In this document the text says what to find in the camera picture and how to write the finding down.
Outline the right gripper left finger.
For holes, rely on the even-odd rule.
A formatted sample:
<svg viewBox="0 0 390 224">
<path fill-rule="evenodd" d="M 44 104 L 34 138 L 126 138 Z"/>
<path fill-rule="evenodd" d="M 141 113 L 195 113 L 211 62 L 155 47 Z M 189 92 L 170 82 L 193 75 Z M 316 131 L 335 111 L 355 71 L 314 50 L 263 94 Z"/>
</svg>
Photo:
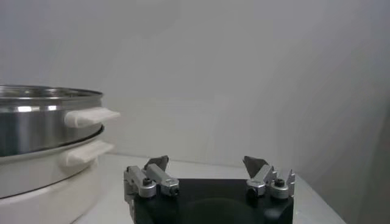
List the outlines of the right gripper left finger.
<svg viewBox="0 0 390 224">
<path fill-rule="evenodd" d="M 169 162 L 167 155 L 151 158 L 143 168 L 128 166 L 124 171 L 124 194 L 152 198 L 157 189 L 169 197 L 179 194 L 179 180 L 166 173 Z"/>
</svg>

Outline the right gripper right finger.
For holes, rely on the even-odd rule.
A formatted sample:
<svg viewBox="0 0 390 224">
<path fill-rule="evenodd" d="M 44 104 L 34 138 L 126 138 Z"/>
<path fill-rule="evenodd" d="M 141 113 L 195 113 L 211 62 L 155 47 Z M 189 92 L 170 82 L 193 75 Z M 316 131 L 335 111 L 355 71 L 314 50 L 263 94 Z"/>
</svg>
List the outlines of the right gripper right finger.
<svg viewBox="0 0 390 224">
<path fill-rule="evenodd" d="M 292 169 L 275 170 L 264 159 L 244 156 L 243 163 L 250 178 L 246 181 L 247 191 L 256 198 L 268 193 L 277 200 L 294 196 L 296 175 Z"/>
</svg>

